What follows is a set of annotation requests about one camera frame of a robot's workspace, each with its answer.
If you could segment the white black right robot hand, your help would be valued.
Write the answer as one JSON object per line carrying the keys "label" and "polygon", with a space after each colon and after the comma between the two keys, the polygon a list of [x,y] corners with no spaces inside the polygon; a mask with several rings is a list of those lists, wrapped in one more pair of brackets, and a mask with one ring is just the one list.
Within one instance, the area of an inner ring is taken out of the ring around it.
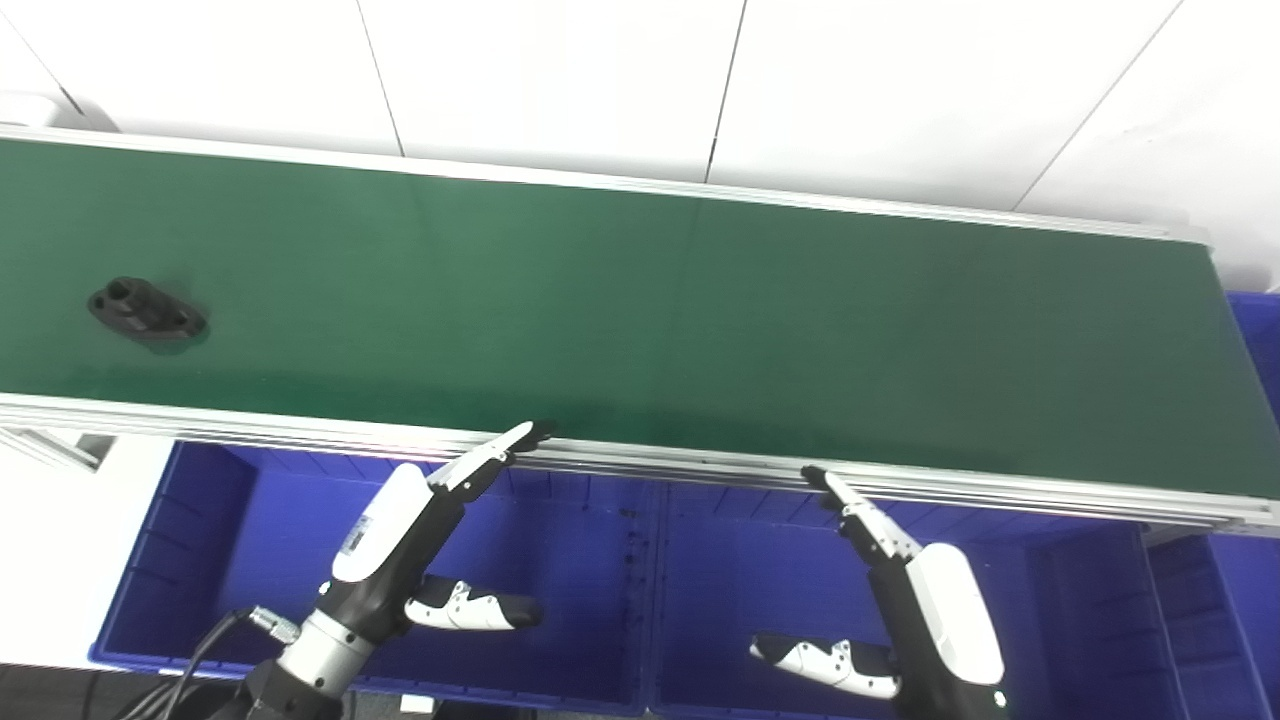
{"label": "white black right robot hand", "polygon": [[888,644],[758,633],[753,657],[846,694],[887,702],[899,719],[1006,719],[1005,661],[968,556],[922,543],[826,468],[805,482],[837,512],[838,533],[868,566]]}

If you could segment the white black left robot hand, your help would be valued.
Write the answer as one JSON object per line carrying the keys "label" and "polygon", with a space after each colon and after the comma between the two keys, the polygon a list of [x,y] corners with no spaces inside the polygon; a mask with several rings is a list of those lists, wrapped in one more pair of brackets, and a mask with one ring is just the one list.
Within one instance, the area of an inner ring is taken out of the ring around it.
{"label": "white black left robot hand", "polygon": [[429,573],[465,516],[553,421],[524,421],[430,474],[399,465],[343,539],[308,623],[338,641],[378,647],[412,625],[447,632],[511,632],[538,625],[540,603]]}

